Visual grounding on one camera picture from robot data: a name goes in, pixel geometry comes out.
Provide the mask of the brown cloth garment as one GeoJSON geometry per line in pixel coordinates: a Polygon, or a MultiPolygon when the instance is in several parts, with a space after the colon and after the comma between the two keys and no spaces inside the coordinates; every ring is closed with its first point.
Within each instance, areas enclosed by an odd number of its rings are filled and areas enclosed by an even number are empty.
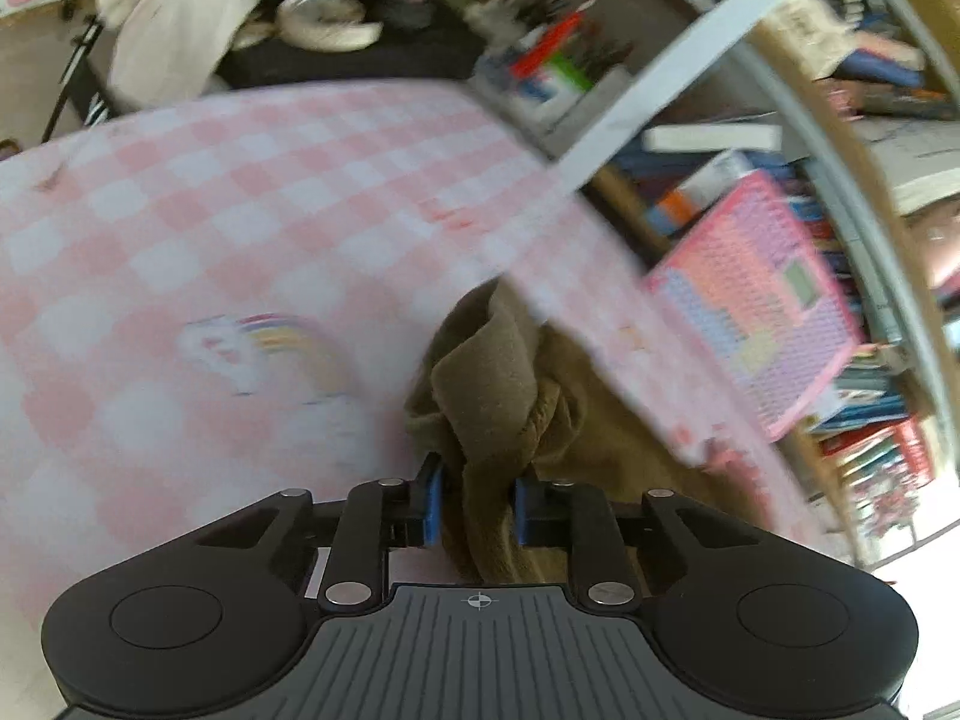
{"type": "Polygon", "coordinates": [[[670,488],[754,527],[773,525],[740,452],[713,444],[701,468],[677,460],[579,343],[537,322],[501,278],[472,289],[443,320],[405,422],[416,448],[446,465],[444,550],[470,583],[565,580],[563,551],[524,550],[514,536],[512,493],[527,470],[544,481],[592,484],[615,502],[670,488]]]}

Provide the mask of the pink checkered desk mat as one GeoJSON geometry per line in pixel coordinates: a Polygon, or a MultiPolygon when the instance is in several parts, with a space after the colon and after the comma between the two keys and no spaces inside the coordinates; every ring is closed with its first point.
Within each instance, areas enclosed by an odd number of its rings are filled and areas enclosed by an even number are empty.
{"type": "Polygon", "coordinates": [[[532,149],[454,86],[329,83],[3,163],[3,622],[278,489],[406,472],[428,341],[500,275],[682,460],[729,440],[775,532],[828,548],[739,395],[532,149]]]}

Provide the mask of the pink keyboard learning tablet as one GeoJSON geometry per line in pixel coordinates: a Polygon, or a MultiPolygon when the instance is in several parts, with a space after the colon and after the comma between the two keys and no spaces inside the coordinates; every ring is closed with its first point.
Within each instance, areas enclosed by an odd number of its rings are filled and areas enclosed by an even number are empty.
{"type": "Polygon", "coordinates": [[[763,171],[700,216],[646,284],[773,440],[804,418],[861,341],[832,270],[763,171]]]}

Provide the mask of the pen holder with pens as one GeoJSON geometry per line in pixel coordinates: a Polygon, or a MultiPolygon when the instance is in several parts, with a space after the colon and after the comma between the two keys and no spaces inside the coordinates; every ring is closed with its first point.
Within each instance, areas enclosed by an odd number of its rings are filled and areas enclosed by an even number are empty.
{"type": "Polygon", "coordinates": [[[493,0],[467,11],[485,39],[469,86],[482,103],[556,160],[601,117],[631,83],[620,54],[596,44],[599,25],[587,14],[599,0],[584,0],[535,28],[517,20],[516,8],[493,0]]]}

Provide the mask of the wooden bookshelf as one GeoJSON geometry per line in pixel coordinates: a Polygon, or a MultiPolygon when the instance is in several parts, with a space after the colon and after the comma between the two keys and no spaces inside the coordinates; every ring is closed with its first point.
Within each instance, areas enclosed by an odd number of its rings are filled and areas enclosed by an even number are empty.
{"type": "MultiPolygon", "coordinates": [[[[692,13],[690,25],[720,1],[677,0],[692,13]]],[[[944,88],[955,93],[957,67],[947,49],[937,41],[932,21],[921,15],[910,0],[892,0],[892,5],[921,46],[929,50],[944,88]]],[[[923,382],[939,418],[946,459],[955,463],[958,364],[942,332],[942,314],[921,277],[921,257],[911,247],[905,223],[896,216],[892,186],[874,153],[859,140],[850,124],[833,112],[814,85],[805,80],[773,31],[761,21],[724,57],[737,60],[752,75],[779,106],[788,127],[811,155],[812,181],[838,221],[843,239],[851,244],[862,275],[880,284],[890,314],[910,351],[914,372],[923,382]]]]}

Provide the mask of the white cloth pile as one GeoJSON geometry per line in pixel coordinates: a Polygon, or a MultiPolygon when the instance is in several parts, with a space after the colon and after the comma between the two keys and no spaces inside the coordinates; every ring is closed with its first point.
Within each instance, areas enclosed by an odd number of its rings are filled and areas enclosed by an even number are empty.
{"type": "Polygon", "coordinates": [[[260,0],[96,0],[116,33],[107,86],[151,109],[198,98],[260,0]]]}

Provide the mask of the white shelf post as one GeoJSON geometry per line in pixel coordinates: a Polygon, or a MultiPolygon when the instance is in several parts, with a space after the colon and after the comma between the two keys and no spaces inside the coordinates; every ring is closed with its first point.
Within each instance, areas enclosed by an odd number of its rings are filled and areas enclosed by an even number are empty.
{"type": "Polygon", "coordinates": [[[781,0],[721,0],[675,37],[556,160],[553,172],[576,192],[635,135],[754,29],[781,0]]]}

